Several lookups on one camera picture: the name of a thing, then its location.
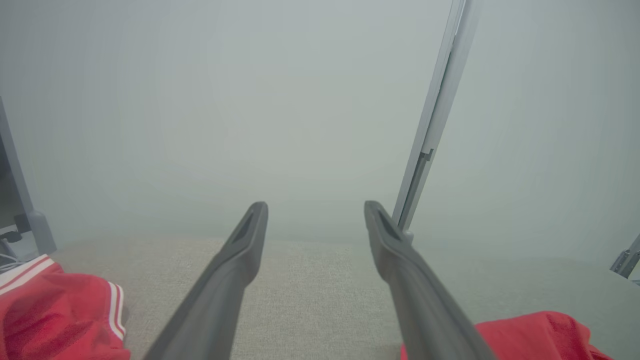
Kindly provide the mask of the red white basketball jersey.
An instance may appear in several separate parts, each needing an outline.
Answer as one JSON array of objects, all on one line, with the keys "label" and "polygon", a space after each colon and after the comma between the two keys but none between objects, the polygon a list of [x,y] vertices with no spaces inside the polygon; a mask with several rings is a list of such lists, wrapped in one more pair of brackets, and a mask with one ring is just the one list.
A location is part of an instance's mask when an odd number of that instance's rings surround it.
[{"label": "red white basketball jersey", "polygon": [[471,326],[461,314],[395,308],[400,360],[614,360],[568,314],[540,311]]},{"label": "red white basketball jersey", "polygon": [[124,290],[44,254],[0,267],[0,360],[131,360]]}]

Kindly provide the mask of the grey metal partition post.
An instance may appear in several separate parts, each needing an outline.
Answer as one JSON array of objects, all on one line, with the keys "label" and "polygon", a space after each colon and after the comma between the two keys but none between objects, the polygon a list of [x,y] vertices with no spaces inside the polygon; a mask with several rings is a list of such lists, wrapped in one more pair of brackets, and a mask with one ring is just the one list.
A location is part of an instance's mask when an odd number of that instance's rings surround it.
[{"label": "grey metal partition post", "polygon": [[423,102],[391,218],[410,230],[473,45],[485,0],[451,0],[438,57]]},{"label": "grey metal partition post", "polygon": [[14,178],[23,212],[25,213],[30,230],[34,236],[35,246],[40,255],[50,255],[57,250],[57,244],[51,232],[50,224],[44,213],[36,210],[32,201],[28,185],[26,184],[21,164],[18,157],[18,150],[10,130],[9,119],[6,114],[3,98],[0,96],[0,139],[6,153],[7,162]]}]

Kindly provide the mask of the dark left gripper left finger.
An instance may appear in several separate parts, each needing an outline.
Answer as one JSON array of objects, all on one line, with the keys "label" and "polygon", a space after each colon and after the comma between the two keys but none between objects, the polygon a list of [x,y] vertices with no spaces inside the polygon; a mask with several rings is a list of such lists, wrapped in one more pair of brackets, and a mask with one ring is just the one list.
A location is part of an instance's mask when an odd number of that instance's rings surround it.
[{"label": "dark left gripper left finger", "polygon": [[261,266],[268,214],[265,202],[247,208],[144,360],[230,360],[243,295]]}]

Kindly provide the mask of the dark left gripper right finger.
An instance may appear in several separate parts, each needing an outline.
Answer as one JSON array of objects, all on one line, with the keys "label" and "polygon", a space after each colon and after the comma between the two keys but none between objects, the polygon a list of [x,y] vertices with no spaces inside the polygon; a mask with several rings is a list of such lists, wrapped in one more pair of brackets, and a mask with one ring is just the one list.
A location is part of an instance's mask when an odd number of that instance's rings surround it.
[{"label": "dark left gripper right finger", "polygon": [[375,268],[390,288],[407,360],[496,360],[381,203],[366,201],[364,216]]}]

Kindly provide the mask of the grey fabric sofa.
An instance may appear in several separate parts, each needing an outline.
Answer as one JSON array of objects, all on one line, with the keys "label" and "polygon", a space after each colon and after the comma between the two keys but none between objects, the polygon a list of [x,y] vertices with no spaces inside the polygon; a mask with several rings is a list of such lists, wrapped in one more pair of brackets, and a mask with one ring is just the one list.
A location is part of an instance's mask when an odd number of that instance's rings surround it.
[{"label": "grey fabric sofa", "polygon": [[[129,237],[67,244],[52,254],[66,272],[124,290],[125,345],[142,359],[224,240]],[[562,312],[586,325],[615,360],[640,360],[640,286],[601,265],[508,259],[419,246],[472,322]],[[267,239],[246,289],[232,360],[396,360],[402,336],[367,239]]]}]

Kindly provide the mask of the grey metal frame bracket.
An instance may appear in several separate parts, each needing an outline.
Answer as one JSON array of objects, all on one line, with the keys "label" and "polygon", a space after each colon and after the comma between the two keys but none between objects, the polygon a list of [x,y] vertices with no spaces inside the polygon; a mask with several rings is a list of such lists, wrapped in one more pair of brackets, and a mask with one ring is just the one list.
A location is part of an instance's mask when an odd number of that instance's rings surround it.
[{"label": "grey metal frame bracket", "polygon": [[629,248],[623,250],[617,256],[615,262],[610,267],[610,271],[628,280],[638,262],[640,262],[640,234]]}]

